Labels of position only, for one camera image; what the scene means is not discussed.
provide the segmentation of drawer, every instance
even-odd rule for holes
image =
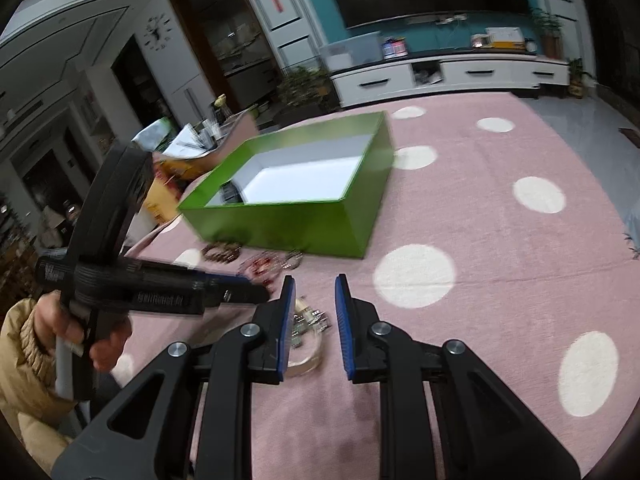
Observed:
[[[447,85],[465,84],[483,88],[512,81],[511,61],[507,60],[451,61],[440,66]]]
[[[338,76],[334,85],[343,106],[379,101],[394,97],[414,87],[411,66],[385,66],[366,72]]]
[[[565,85],[569,84],[569,67],[555,63],[535,61],[515,61],[513,79],[533,84]]]

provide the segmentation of hand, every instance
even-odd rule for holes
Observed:
[[[80,324],[60,306],[60,292],[44,294],[35,308],[33,329],[40,345],[53,355],[56,336],[75,344],[82,343],[84,331]],[[89,357],[99,372],[109,372],[118,362],[124,343],[131,336],[131,322],[127,317],[114,325],[109,339],[96,341],[89,349]]]

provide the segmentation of floor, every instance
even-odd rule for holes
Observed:
[[[640,194],[640,150],[617,130],[629,124],[599,101],[498,92],[343,114],[377,110],[396,161],[367,256],[306,255],[292,272],[299,294],[333,318],[344,272],[354,297],[416,340],[462,339],[585,474],[640,392],[640,262],[620,218]],[[203,261],[203,246],[178,217],[130,256],[236,272],[257,253],[224,266]],[[250,316],[229,306],[200,320],[136,315],[116,374],[126,381],[171,342],[211,341]],[[256,478],[378,477],[376,387],[348,383],[337,330],[326,338],[318,370],[254,388]],[[313,452],[291,453],[300,442]]]

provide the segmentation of silver screw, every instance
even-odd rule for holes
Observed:
[[[240,333],[245,337],[253,337],[254,335],[258,335],[259,332],[260,327],[255,323],[247,323],[240,328]]]
[[[391,332],[391,325],[389,323],[385,323],[384,321],[379,321],[371,325],[371,331],[375,335],[387,335]]]
[[[447,341],[445,348],[447,349],[447,352],[453,355],[462,354],[462,352],[466,350],[465,344],[459,339],[452,339],[450,341]]]
[[[182,341],[171,343],[167,351],[171,357],[180,357],[187,351],[187,345]]]

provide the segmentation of teal wall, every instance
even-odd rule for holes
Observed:
[[[539,6],[538,0],[528,1],[532,8]],[[404,20],[391,20],[347,30],[335,0],[311,0],[311,3],[329,43],[379,30],[383,36],[404,37],[409,50],[419,52],[421,50],[470,46],[472,34],[484,33],[487,27],[500,26],[520,27],[525,38],[537,37],[531,20],[527,16],[502,13],[482,14],[479,12],[470,14],[466,22],[454,22],[449,25],[435,25],[434,23],[407,25]]]

